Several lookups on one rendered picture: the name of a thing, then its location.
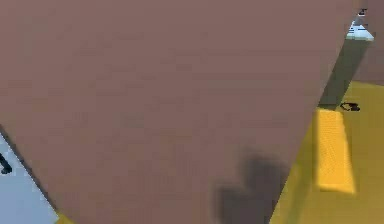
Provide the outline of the white angular object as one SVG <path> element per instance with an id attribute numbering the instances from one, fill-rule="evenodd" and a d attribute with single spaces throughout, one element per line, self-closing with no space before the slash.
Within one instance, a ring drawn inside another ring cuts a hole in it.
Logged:
<path id="1" fill-rule="evenodd" d="M 346 35 L 346 39 L 373 41 L 374 37 L 363 25 L 356 24 L 356 22 L 353 21 Z"/>

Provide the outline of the pale blue room door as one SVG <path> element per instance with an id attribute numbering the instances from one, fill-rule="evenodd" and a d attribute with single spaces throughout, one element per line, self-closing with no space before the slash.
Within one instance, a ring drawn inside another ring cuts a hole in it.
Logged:
<path id="1" fill-rule="evenodd" d="M 12 167 L 0 173 L 0 224 L 55 224 L 58 215 L 2 134 L 0 153 Z"/>

